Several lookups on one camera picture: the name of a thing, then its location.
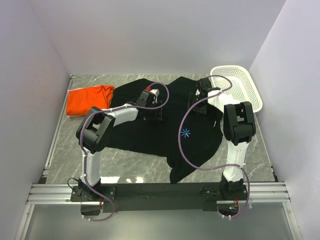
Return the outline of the black t-shirt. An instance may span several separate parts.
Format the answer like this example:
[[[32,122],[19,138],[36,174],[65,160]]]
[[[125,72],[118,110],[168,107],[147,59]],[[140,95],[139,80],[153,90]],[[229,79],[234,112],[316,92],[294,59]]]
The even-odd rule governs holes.
[[[178,130],[188,109],[189,94],[197,90],[197,85],[194,80],[181,76],[166,88],[162,85],[155,85],[155,88],[160,92],[159,101],[168,100],[162,109],[164,120],[139,118],[115,126],[107,147],[165,157],[172,168],[169,180],[176,184],[195,171],[180,153]],[[188,114],[180,132],[180,142],[185,156],[194,165],[203,165],[219,149],[223,139],[222,117],[222,112],[211,105],[206,114],[197,115],[194,111]]]

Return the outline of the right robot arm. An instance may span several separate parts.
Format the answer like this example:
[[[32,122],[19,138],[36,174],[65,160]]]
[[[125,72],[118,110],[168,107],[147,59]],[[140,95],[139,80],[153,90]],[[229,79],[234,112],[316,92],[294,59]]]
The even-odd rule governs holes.
[[[245,186],[244,170],[247,148],[256,134],[256,123],[252,104],[239,101],[225,94],[232,89],[233,83],[222,75],[210,75],[196,81],[197,91],[189,97],[186,115],[196,110],[198,105],[211,105],[223,113],[223,135],[227,140],[227,158],[221,181],[219,194],[231,199],[240,194],[249,196],[250,187]]]

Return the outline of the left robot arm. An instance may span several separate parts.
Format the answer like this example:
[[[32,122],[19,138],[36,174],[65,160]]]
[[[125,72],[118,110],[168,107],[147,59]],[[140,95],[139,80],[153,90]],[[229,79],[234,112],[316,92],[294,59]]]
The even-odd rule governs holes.
[[[100,159],[102,150],[111,139],[113,128],[137,119],[162,119],[163,103],[158,101],[160,91],[147,87],[131,102],[110,109],[92,107],[78,127],[76,137],[82,151],[82,170],[78,190],[74,193],[89,201],[102,196]]]

